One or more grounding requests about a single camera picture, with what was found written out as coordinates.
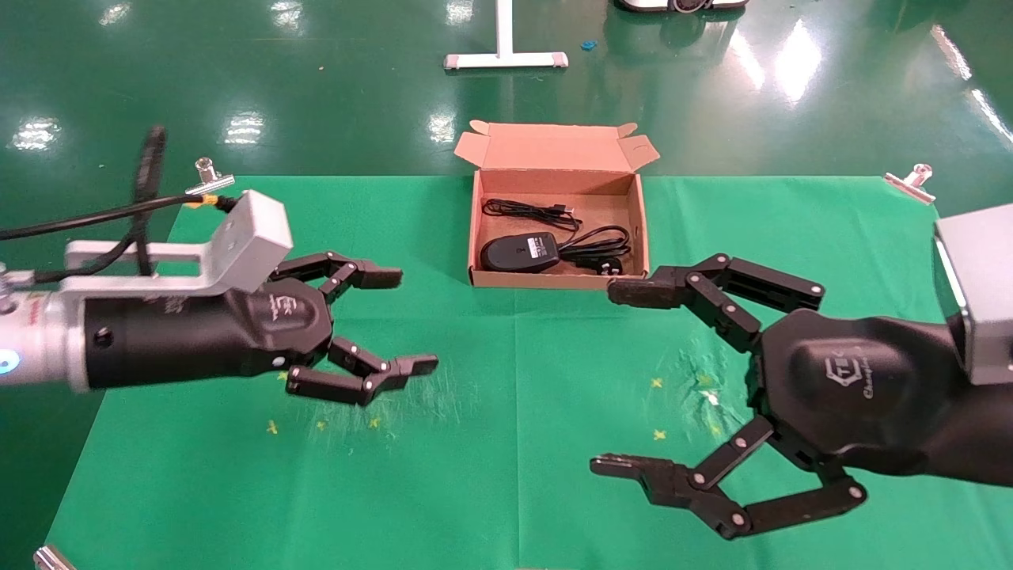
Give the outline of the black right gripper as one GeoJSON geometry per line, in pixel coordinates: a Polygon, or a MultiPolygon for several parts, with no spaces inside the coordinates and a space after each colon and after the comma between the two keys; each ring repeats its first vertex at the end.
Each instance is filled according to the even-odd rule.
{"type": "Polygon", "coordinates": [[[724,540],[846,515],[866,490],[843,468],[1009,486],[1011,386],[977,386],[946,325],[796,310],[762,333],[746,375],[757,413],[699,465],[630,454],[590,459],[640,484],[648,502],[692,512],[724,540]],[[819,489],[741,505],[724,477],[765,443],[819,489]]]}

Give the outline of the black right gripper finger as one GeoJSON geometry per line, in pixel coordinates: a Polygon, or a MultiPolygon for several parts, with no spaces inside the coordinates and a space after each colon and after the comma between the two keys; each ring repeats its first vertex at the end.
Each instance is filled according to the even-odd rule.
{"type": "Polygon", "coordinates": [[[732,349],[748,353],[762,336],[762,325],[735,299],[789,314],[819,310],[825,289],[763,264],[717,253],[692,266],[667,264],[643,280],[614,279],[607,293],[618,306],[688,308],[732,349]]]}

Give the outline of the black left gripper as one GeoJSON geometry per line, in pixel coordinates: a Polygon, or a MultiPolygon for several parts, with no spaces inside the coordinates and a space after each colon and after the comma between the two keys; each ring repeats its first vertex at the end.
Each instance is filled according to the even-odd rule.
{"type": "Polygon", "coordinates": [[[405,389],[440,364],[438,355],[382,359],[332,338],[328,304],[350,288],[387,290],[403,272],[325,250],[285,260],[272,281],[319,287],[230,290],[213,297],[92,299],[85,304],[85,370],[92,390],[163,385],[208,378],[253,378],[291,367],[285,391],[366,407],[378,394],[405,389]],[[316,370],[324,355],[343,374],[316,370]]]}

